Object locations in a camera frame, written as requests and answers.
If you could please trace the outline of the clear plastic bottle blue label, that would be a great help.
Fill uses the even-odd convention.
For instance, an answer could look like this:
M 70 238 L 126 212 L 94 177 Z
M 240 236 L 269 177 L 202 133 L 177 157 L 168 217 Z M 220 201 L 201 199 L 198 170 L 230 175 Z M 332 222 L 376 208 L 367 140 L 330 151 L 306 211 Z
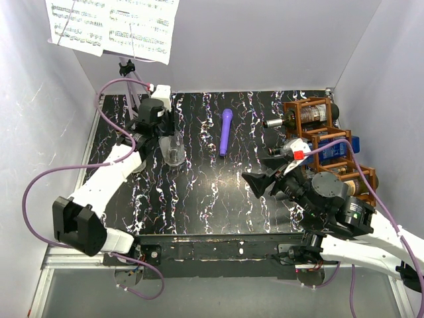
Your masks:
M 169 166 L 179 166 L 186 159 L 183 136 L 176 131 L 172 136 L 159 138 L 162 157 Z

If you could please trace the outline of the clear glass bottle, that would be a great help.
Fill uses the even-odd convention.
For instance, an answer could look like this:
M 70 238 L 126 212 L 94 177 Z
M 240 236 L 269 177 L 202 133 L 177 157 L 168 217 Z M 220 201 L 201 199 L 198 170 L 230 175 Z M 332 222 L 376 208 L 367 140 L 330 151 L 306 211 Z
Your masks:
M 145 138 L 139 133 L 136 132 L 134 129 L 129 129 L 127 131 L 127 133 L 129 135 L 131 135 L 133 137 L 133 139 L 135 140 L 135 152 L 137 152 L 140 155 L 140 150 L 142 149 L 142 145 L 144 144 Z M 123 133 L 119 132 L 118 134 L 118 138 L 117 138 L 117 144 L 124 144 L 125 146 L 132 146 L 132 142 L 130 140 L 130 138 L 126 135 L 124 135 Z M 141 160 L 140 165 L 134 169 L 132 172 L 134 174 L 140 173 L 142 172 L 146 167 L 146 162 L 145 160 Z

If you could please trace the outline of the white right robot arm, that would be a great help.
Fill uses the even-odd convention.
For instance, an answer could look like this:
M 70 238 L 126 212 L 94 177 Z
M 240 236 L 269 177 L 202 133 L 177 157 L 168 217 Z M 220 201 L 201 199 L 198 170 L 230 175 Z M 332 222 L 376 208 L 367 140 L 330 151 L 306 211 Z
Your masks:
M 416 292 L 423 282 L 423 240 L 394 229 L 390 221 L 365 201 L 351 196 L 348 186 L 330 172 L 319 172 L 311 179 L 301 168 L 286 172 L 288 159 L 265 159 L 264 173 L 242 173 L 255 197 L 284 193 L 305 213 L 324 216 L 325 233 L 308 230 L 299 245 L 275 255 L 294 264 L 345 262 L 400 279 Z

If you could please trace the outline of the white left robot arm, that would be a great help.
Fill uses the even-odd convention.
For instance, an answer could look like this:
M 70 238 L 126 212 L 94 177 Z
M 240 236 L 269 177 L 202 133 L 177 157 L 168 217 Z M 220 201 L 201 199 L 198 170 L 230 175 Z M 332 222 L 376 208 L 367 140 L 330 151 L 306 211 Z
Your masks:
M 68 198 L 58 197 L 52 205 L 54 237 L 87 256 L 117 252 L 128 265 L 140 260 L 135 237 L 106 227 L 101 219 L 107 204 L 121 184 L 145 167 L 145 160 L 160 138 L 175 132 L 174 109 L 168 97 L 142 100 L 138 115 L 125 127 L 112 147 L 104 166 L 99 167 Z

